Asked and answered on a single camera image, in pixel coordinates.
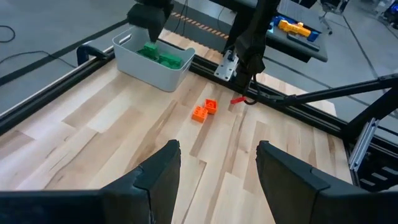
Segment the metal bracket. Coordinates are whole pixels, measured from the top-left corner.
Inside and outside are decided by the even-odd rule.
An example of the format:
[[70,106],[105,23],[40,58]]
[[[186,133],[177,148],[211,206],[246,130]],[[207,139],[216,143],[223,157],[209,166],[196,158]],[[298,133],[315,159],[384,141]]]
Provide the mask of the metal bracket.
[[367,122],[362,129],[361,134],[355,144],[353,153],[349,157],[349,169],[355,172],[358,171],[361,166],[362,160],[365,157],[366,151],[371,143],[374,132],[377,129],[380,120],[376,120],[372,118],[369,122]]
[[224,81],[229,81],[235,75],[235,69],[238,65],[238,56],[231,50],[227,50],[223,60],[218,65],[214,76]]

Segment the gray floor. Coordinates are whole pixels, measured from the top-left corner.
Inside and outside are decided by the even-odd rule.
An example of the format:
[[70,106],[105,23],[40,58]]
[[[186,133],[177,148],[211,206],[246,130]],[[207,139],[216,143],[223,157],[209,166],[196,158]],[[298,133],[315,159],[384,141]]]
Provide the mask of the gray floor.
[[[0,44],[0,60],[10,54],[30,50],[46,50],[50,53],[83,39],[121,19],[132,5],[131,0],[0,0],[0,25],[15,28],[17,37],[8,44]],[[217,18],[223,8],[208,0],[189,1],[189,6]],[[318,3],[313,10],[321,12]],[[343,16],[327,15],[333,35],[327,39],[329,61],[311,59],[303,63],[272,48],[265,56],[266,72],[306,91],[372,80],[398,69],[398,32],[375,20],[369,6],[351,0]],[[220,19],[232,23],[234,14],[224,9]],[[124,30],[121,27],[98,40],[93,45],[105,49],[111,45],[111,38]],[[9,33],[0,30],[0,39]],[[0,64],[0,76],[28,65],[44,55],[25,55]],[[62,57],[76,64],[74,53]],[[33,94],[68,72],[71,68],[59,60],[37,69],[28,75],[0,87],[0,113]],[[350,120],[368,104],[380,97],[383,91],[363,93],[350,98],[331,100],[336,105],[338,117]],[[398,131],[397,116],[392,114],[381,121],[381,125]],[[398,137],[384,131],[377,131],[391,141]]]

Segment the metal frame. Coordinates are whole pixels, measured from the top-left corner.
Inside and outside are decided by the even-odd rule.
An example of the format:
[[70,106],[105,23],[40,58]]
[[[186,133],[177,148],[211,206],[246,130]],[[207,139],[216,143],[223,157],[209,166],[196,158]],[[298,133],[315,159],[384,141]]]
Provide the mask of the metal frame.
[[[59,80],[57,83],[54,83],[48,88],[40,91],[38,94],[30,97],[17,107],[3,114],[0,117],[0,134],[4,134],[114,58],[113,49],[110,49],[105,53],[108,57],[103,59],[95,58],[84,63],[64,79]],[[217,67],[218,64],[196,55],[194,56],[189,70],[237,93],[243,94],[245,87],[238,85],[234,81],[226,82],[214,76],[214,72]],[[306,103],[364,91],[377,90],[380,88],[387,88],[391,85],[392,80],[396,86],[398,79],[395,75],[390,77],[389,81],[385,81],[385,78],[381,78],[371,82],[354,84],[353,86],[356,88],[353,88],[353,86],[344,86],[344,88],[318,91],[299,96],[287,96],[277,90],[269,88],[268,86],[259,84],[261,92],[259,97],[257,97],[254,83],[251,82],[245,95],[250,98],[257,97],[259,103],[270,106],[271,108],[285,113],[295,119],[301,120],[314,128],[318,128],[328,134],[341,138],[345,144],[346,155],[349,158],[354,145],[356,144],[356,138],[361,132],[364,124],[366,124],[370,118],[381,119],[397,108],[398,101],[394,99],[393,96],[397,96],[398,88],[395,87],[385,95],[381,96],[380,99],[374,102],[350,123],[307,105]],[[352,133],[351,130],[358,132],[358,135],[347,134]],[[351,176],[353,178],[354,185],[358,185],[366,190],[374,192],[388,189],[390,186],[398,184],[397,174],[394,172],[394,170],[398,170],[397,167],[398,145],[379,136],[374,136],[369,143],[368,151],[364,157],[362,166],[357,172],[351,171]],[[386,179],[382,179],[382,181],[379,179],[375,180],[373,178],[374,173],[386,177]]]

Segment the plastic bin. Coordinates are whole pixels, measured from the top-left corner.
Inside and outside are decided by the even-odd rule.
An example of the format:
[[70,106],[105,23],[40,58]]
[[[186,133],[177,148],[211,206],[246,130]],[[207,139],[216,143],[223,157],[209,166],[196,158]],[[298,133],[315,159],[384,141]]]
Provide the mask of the plastic bin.
[[167,92],[175,91],[187,76],[187,69],[195,55],[193,48],[179,50],[157,41],[155,44],[159,53],[167,52],[179,56],[183,61],[183,66],[175,70],[145,58],[136,52],[150,41],[149,34],[146,29],[135,26],[119,34],[112,41],[119,71]]

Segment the orange lego brick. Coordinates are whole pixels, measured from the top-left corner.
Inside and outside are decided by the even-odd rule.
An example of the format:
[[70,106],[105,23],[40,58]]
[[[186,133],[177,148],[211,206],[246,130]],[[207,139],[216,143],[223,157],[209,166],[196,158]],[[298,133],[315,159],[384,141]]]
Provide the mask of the orange lego brick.
[[205,122],[207,118],[208,110],[206,108],[202,108],[201,106],[197,106],[192,113],[192,119],[198,122]]
[[215,114],[217,112],[217,101],[206,99],[205,108],[208,110],[209,114]]

